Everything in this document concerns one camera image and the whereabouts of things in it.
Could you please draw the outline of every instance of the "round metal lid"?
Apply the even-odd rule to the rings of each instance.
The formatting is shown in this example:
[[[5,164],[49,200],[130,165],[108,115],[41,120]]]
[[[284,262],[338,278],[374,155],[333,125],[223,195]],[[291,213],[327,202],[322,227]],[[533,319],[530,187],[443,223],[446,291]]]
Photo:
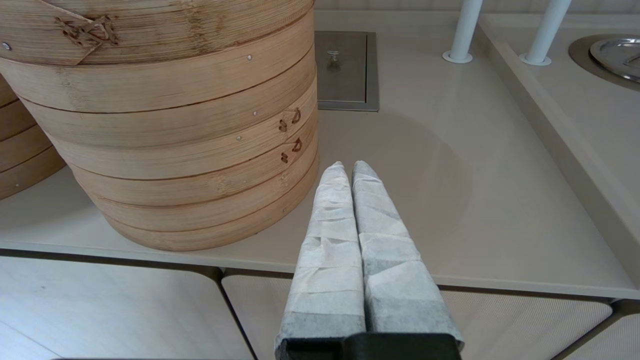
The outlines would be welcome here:
[[[640,37],[606,38],[595,42],[589,52],[607,70],[640,83]]]

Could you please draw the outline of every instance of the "countertop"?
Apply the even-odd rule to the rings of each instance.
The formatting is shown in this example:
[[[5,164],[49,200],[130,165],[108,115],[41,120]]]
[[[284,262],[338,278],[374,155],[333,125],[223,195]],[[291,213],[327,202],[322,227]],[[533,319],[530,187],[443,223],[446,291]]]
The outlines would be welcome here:
[[[443,61],[456,12],[316,11],[378,33],[380,112],[320,111],[321,169],[378,172],[438,284],[640,299],[490,61]],[[126,240],[64,168],[0,201],[0,247],[293,272],[313,192],[243,241],[163,252]]]

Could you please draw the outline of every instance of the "white paper wrap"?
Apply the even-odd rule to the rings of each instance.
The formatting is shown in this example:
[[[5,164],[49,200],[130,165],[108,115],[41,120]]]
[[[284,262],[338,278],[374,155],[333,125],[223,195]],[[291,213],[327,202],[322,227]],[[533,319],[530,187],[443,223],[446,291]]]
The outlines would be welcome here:
[[[276,349],[286,338],[342,338],[366,331],[362,258],[349,179],[327,168],[316,190]]]
[[[353,169],[353,202],[365,283],[367,330],[451,334],[463,340],[438,286],[384,184],[364,161]]]

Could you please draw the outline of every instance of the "stacked bamboo steamer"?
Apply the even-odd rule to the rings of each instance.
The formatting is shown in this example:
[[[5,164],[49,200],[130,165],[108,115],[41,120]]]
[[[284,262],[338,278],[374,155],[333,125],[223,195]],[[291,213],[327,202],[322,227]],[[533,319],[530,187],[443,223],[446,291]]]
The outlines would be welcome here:
[[[39,183],[64,166],[40,126],[0,76],[0,199]]]
[[[312,0],[0,4],[0,72],[125,237],[228,244],[313,185]]]

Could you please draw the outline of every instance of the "white metal pole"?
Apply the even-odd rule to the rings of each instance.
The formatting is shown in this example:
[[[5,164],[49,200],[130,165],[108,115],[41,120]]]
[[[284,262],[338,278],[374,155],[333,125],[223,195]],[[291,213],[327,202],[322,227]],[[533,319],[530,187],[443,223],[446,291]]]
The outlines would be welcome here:
[[[547,53],[556,37],[560,24],[562,24],[562,19],[569,9],[569,5],[571,5],[571,0],[551,0],[529,52],[520,55],[522,61],[529,65],[537,66],[545,66],[551,63]]]
[[[471,39],[480,15],[482,0],[465,0],[460,10],[460,18],[456,27],[456,35],[453,38],[451,51],[442,54],[442,57],[452,63],[468,63],[473,60],[469,54]]]

